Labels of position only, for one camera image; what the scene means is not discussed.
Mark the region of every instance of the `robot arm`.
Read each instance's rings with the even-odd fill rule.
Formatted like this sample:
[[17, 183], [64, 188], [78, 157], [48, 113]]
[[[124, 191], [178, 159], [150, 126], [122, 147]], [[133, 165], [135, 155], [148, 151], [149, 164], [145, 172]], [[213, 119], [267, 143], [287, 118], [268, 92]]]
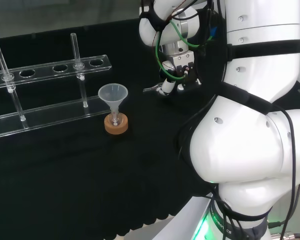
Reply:
[[[156, 0], [153, 5], [153, 10], [157, 16], [166, 21], [171, 14], [176, 14], [179, 10], [187, 7], [193, 0]], [[145, 7], [144, 11], [147, 12], [149, 7]], [[192, 7], [187, 8], [184, 12], [178, 15], [178, 18], [185, 19], [196, 15], [197, 11]], [[199, 17], [195, 16], [187, 20], [176, 20], [172, 19], [178, 31], [182, 36], [187, 39], [193, 37], [199, 30], [200, 23]], [[139, 24], [139, 33], [142, 41], [151, 47], [154, 47], [159, 38], [158, 32], [153, 28], [152, 24], [147, 18], [142, 18]], [[189, 47], [181, 41], [178, 33], [174, 26], [169, 23], [162, 31], [160, 39], [161, 51], [166, 55], [167, 61], [162, 63], [164, 70], [175, 76], [187, 76], [188, 83], [194, 82], [195, 86], [200, 86], [201, 82], [197, 80], [194, 71], [195, 56], [194, 52], [189, 50]], [[168, 79], [161, 70], [160, 76], [163, 78], [163, 83], [144, 89], [144, 92], [156, 91], [160, 95], [167, 96], [175, 88], [176, 81]], [[179, 84], [178, 92], [183, 92], [186, 85]]]
[[[165, 20], [174, 6], [182, 2], [157, 0], [154, 9]], [[190, 2], [185, 1], [181, 8]], [[225, 7], [227, 41], [233, 46], [300, 40], [300, 0], [225, 0]], [[195, 18], [193, 21], [195, 26], [199, 24]], [[141, 20], [139, 30], [145, 44], [151, 46], [153, 39], [156, 42], [156, 32], [146, 19]], [[163, 31], [162, 43], [178, 40], [168, 25]], [[273, 103], [294, 86], [299, 68], [300, 53], [239, 58], [228, 62], [224, 82]], [[288, 113], [294, 125], [296, 184], [299, 184], [300, 110]], [[246, 216], [265, 214], [291, 189], [291, 130], [281, 112], [263, 115], [218, 96], [193, 133], [190, 156], [198, 175], [207, 182], [220, 183], [221, 199], [233, 211]], [[222, 232], [210, 215], [208, 221], [213, 238], [221, 239]], [[244, 229], [251, 229], [263, 221], [241, 224]], [[262, 239], [269, 237], [268, 230]]]

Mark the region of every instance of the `connector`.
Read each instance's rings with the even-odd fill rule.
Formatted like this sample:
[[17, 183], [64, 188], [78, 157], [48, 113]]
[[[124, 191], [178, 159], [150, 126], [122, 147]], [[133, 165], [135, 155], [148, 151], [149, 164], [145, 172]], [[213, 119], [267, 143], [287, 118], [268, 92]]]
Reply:
[[[281, 234], [277, 233], [277, 234], [272, 234], [271, 235], [271, 239], [272, 240], [280, 240]], [[294, 240], [295, 239], [295, 235], [292, 232], [286, 232], [283, 236], [284, 240]]]
[[280, 221], [276, 221], [276, 222], [269, 222], [268, 223], [268, 228], [269, 229], [274, 229], [274, 228], [277, 228], [277, 227], [280, 227], [282, 224]]

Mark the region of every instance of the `test tube rack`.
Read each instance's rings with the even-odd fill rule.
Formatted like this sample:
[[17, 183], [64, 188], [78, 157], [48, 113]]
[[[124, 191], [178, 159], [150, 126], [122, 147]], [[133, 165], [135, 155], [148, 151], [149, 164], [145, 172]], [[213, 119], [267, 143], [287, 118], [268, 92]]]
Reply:
[[[112, 68], [108, 56], [80, 58], [77, 35], [72, 33], [70, 37], [73, 60], [8, 69], [0, 49], [0, 88], [7, 88], [16, 109], [16, 112], [0, 116], [0, 138], [110, 112], [98, 96], [87, 97], [85, 88], [85, 74]], [[77, 77], [81, 99], [22, 109], [17, 95], [18, 85], [69, 76]]]

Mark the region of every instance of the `black tablecloth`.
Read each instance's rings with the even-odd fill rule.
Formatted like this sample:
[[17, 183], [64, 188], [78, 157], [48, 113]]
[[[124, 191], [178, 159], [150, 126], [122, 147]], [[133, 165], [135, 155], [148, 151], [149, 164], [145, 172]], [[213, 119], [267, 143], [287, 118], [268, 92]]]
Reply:
[[[87, 95], [108, 83], [125, 85], [129, 96], [120, 110], [129, 130], [108, 135], [100, 115], [0, 139], [0, 240], [111, 240], [175, 215], [207, 191], [177, 160], [173, 138], [213, 95], [222, 48], [200, 61], [201, 89], [163, 99], [142, 93], [158, 83], [159, 68], [137, 19], [9, 37], [0, 46], [9, 68], [63, 61], [73, 58], [70, 33], [77, 33], [81, 57], [108, 55], [113, 69], [88, 74]], [[300, 108], [298, 88], [279, 104]], [[80, 98], [75, 77], [20, 85], [17, 92], [23, 109]], [[11, 112], [0, 89], [0, 115]]]

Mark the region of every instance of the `green led light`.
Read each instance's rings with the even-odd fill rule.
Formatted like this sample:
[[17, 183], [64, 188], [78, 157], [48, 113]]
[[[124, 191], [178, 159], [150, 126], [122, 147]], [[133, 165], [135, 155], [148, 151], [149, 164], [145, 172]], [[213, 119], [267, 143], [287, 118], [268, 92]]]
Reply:
[[197, 226], [196, 230], [195, 230], [195, 234], [194, 237], [192, 238], [192, 240], [203, 240], [205, 239], [205, 235], [208, 233], [209, 230], [209, 225], [207, 220], [201, 219], [201, 221], [199, 222], [199, 225]]

